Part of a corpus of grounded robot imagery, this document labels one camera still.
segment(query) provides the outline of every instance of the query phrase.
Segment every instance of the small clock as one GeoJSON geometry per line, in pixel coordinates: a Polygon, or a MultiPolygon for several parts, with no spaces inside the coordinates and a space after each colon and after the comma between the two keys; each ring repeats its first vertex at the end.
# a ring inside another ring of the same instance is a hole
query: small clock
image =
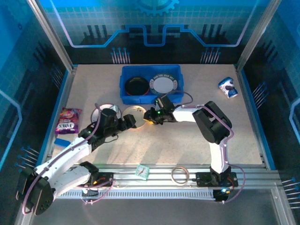
{"type": "Polygon", "coordinates": [[[142,178],[143,180],[147,180],[149,177],[150,168],[145,165],[138,165],[135,171],[135,175],[142,178]]]}

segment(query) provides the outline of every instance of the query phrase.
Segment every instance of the blue circuit graphic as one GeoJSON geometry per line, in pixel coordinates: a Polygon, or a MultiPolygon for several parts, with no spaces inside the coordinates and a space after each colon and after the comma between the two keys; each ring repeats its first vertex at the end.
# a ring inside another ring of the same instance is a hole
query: blue circuit graphic
{"type": "Polygon", "coordinates": [[[167,37],[167,29],[168,28],[180,28],[180,32],[188,32],[190,34],[192,34],[196,40],[198,40],[204,47],[237,47],[244,34],[245,34],[245,31],[251,21],[251,18],[253,16],[253,13],[255,12],[255,9],[256,9],[256,6],[257,4],[253,7],[251,13],[250,13],[250,16],[249,18],[247,19],[247,22],[245,23],[245,26],[237,40],[237,43],[235,44],[207,44],[205,43],[198,35],[197,33],[193,30],[193,29],[185,29],[184,28],[184,24],[167,24],[163,27],[163,32],[162,32],[162,42],[160,44],[149,44],[148,41],[147,41],[147,31],[146,31],[146,27],[142,24],[137,24],[137,25],[125,25],[125,29],[124,30],[117,30],[114,32],[114,34],[103,44],[103,45],[74,45],[72,40],[71,40],[71,37],[69,36],[68,34],[68,31],[59,15],[59,12],[57,11],[55,5],[53,4],[53,2],[50,0],[51,4],[52,4],[52,7],[53,7],[53,10],[60,22],[60,25],[62,27],[62,29],[64,30],[64,33],[67,37],[67,40],[69,42],[69,44],[73,47],[73,48],[105,48],[107,47],[113,40],[114,38],[120,34],[120,33],[130,33],[130,28],[141,28],[142,29],[142,32],[143,32],[143,42],[145,44],[146,47],[162,47],[165,45],[166,43],[166,37],[167,37]]]}

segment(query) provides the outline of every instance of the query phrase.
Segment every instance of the gear logo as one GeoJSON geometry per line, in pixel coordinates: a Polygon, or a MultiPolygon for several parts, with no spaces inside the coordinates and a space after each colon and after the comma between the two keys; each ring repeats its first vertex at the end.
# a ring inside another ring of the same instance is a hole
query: gear logo
{"type": "Polygon", "coordinates": [[[174,9],[174,5],[178,4],[179,0],[135,0],[134,5],[136,9],[139,9],[141,13],[146,15],[160,15],[163,13],[169,13],[171,9],[174,9]]]}

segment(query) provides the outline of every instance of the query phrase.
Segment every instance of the tan plate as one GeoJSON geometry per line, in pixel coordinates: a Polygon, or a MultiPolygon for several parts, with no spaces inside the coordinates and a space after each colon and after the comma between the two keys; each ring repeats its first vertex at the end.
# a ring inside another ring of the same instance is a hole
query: tan plate
{"type": "Polygon", "coordinates": [[[123,116],[131,114],[133,115],[133,117],[135,118],[135,125],[136,128],[140,128],[142,127],[146,121],[144,120],[144,114],[145,114],[146,110],[139,106],[139,105],[134,105],[134,106],[130,106],[127,109],[124,110],[123,112],[123,116]]]}

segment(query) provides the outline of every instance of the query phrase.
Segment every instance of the black plate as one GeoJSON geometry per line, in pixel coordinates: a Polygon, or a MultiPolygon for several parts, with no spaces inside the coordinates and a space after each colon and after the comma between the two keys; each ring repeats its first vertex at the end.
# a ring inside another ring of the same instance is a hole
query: black plate
{"type": "Polygon", "coordinates": [[[125,83],[125,91],[128,95],[146,95],[149,92],[149,83],[145,78],[132,77],[125,83]]]}

